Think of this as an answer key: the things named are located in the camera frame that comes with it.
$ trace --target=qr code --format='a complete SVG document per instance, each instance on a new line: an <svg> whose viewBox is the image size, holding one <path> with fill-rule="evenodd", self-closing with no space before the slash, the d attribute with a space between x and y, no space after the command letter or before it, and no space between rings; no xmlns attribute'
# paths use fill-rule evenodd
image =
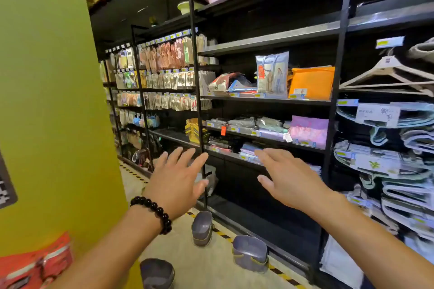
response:
<svg viewBox="0 0 434 289"><path fill-rule="evenodd" d="M9 199L10 198L6 189L6 184L0 180L0 206L7 203Z"/></svg>

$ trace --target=yellow and black floor tape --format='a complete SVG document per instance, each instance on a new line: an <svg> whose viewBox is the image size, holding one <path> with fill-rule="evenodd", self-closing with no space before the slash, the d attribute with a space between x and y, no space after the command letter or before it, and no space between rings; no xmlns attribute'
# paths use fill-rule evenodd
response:
<svg viewBox="0 0 434 289"><path fill-rule="evenodd" d="M193 214L191 211L187 212L188 215L192 216L193 218L196 217L195 214ZM220 230L218 230L217 228L215 228L213 231L220 235L222 238L225 238L226 240L228 240L230 243L234 242L234 240L228 236L227 234L221 232ZM298 283L296 280L294 280L293 278L291 278L289 275L283 273L281 270L279 270L278 268L274 267L273 265L271 265L271 263L268 264L268 269L270 271L272 271L274 274L277 274L278 276L280 276L282 279L284 279L285 281L289 282L290 284L292 284L293 286L299 288L299 289L306 289L305 286L303 286L302 284Z"/></svg>
<svg viewBox="0 0 434 289"><path fill-rule="evenodd" d="M146 184L149 182L146 182L141 176L137 175L135 172L131 171L130 168L127 168L124 165L119 164L119 167L125 169L127 172L129 172L131 175L134 175L135 177L137 177L138 179L140 179L141 181L144 181Z"/></svg>

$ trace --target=forearm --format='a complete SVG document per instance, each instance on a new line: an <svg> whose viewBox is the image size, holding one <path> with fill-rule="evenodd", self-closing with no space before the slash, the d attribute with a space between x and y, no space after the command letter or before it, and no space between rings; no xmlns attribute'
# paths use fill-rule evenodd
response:
<svg viewBox="0 0 434 289"><path fill-rule="evenodd" d="M330 191L318 204L308 214L338 241L376 288L433 287L434 266L342 194Z"/></svg>
<svg viewBox="0 0 434 289"><path fill-rule="evenodd" d="M131 207L111 232L51 288L114 288L160 231L161 221L154 212L142 206Z"/></svg>

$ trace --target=floor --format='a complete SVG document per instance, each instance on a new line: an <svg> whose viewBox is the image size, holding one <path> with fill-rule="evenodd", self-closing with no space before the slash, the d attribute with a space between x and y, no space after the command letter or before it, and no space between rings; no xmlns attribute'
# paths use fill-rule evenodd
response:
<svg viewBox="0 0 434 289"><path fill-rule="evenodd" d="M140 195L148 178L138 174L122 161L119 162L127 201ZM232 231L217 222L211 242L197 247L191 237L191 224L198 213L195 208L177 219L173 230L166 236L158 236L139 260L159 258L170 262L175 268L175 289L312 289L308 281L271 256L270 267L263 274L244 270L233 262Z"/></svg>

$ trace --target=red tag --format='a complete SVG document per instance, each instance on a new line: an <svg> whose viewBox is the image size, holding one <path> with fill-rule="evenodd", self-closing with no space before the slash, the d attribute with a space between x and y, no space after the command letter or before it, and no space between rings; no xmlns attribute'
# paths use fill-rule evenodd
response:
<svg viewBox="0 0 434 289"><path fill-rule="evenodd" d="M264 67L262 65L258 66L258 78L259 79L265 79L265 71L264 71Z"/></svg>

